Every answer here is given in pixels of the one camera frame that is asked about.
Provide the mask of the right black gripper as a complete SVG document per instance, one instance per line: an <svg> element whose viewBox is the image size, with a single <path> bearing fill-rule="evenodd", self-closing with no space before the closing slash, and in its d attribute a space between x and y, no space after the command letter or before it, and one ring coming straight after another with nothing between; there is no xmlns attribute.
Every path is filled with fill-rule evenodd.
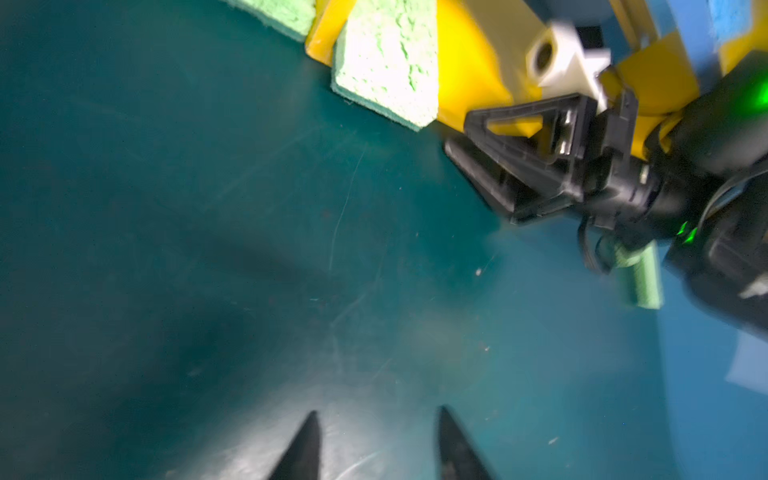
<svg viewBox="0 0 768 480"><path fill-rule="evenodd" d="M449 137L443 149L486 205L513 225L579 214L607 230L663 231L663 177L631 155L634 92L625 89L612 107L596 111L597 101L580 93L472 110L464 122L469 139ZM537 117L543 124L531 137L491 130Z"/></svg>

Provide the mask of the green sponge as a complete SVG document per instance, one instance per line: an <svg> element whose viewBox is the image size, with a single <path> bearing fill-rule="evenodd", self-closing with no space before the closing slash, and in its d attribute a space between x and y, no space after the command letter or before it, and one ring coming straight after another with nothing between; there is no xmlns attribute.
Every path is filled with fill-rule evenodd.
<svg viewBox="0 0 768 480"><path fill-rule="evenodd" d="M660 310L664 304L663 284L658 245L651 241L646 246L630 250L618 240L604 237L596 247L598 258L608 271L618 269L627 282L629 300L633 305Z"/></svg>
<svg viewBox="0 0 768 480"><path fill-rule="evenodd" d="M438 116L435 1L358 1L334 46L332 90L413 131Z"/></svg>
<svg viewBox="0 0 768 480"><path fill-rule="evenodd" d="M316 17L314 0L226 0L226 3L297 42L305 41Z"/></svg>

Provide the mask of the yellow shelf with coloured boards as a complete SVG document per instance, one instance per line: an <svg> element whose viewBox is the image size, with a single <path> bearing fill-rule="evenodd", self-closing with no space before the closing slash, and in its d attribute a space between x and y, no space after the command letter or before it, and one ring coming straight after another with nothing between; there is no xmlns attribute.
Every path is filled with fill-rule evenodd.
<svg viewBox="0 0 768 480"><path fill-rule="evenodd" d="M332 67L334 46L358 1L317 1L304 46ZM633 153L668 113L711 89L747 52L767 46L767 5L753 1L748 33L714 42L707 1L435 1L438 25L439 121L460 130L466 113L536 100L526 54L551 21L596 26L614 69L600 79L609 93L629 84L640 100Z"/></svg>

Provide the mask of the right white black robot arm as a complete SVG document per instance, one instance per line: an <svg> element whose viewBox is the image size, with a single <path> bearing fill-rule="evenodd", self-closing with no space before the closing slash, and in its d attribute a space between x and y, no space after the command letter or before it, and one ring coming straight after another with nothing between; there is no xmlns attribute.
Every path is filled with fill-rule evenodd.
<svg viewBox="0 0 768 480"><path fill-rule="evenodd" d="M639 103L581 93L469 112L444 150L486 202L524 225L569 212L584 264L608 274L656 241L688 294L738 325L767 326L767 55L746 54L714 88L631 152Z"/></svg>

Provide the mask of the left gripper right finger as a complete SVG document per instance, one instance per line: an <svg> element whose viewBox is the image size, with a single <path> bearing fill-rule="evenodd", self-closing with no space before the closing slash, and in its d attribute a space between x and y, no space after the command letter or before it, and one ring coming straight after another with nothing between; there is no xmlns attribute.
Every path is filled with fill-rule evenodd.
<svg viewBox="0 0 768 480"><path fill-rule="evenodd" d="M475 452L459 422L447 406L438 410L439 474L443 480L491 480L492 475Z"/></svg>

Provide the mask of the blue sponge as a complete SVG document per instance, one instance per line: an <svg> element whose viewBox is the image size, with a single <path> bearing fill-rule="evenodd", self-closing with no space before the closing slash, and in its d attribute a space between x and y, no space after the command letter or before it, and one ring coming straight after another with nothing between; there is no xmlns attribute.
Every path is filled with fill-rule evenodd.
<svg viewBox="0 0 768 480"><path fill-rule="evenodd" d="M708 0L714 42L720 46L748 33L753 23L752 0Z"/></svg>

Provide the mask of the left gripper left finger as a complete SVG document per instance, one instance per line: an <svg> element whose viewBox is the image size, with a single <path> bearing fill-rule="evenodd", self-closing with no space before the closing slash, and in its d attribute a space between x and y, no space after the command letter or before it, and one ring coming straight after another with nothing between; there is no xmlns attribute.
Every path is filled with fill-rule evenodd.
<svg viewBox="0 0 768 480"><path fill-rule="evenodd" d="M321 426L310 411L274 466L268 480L318 480L321 469Z"/></svg>

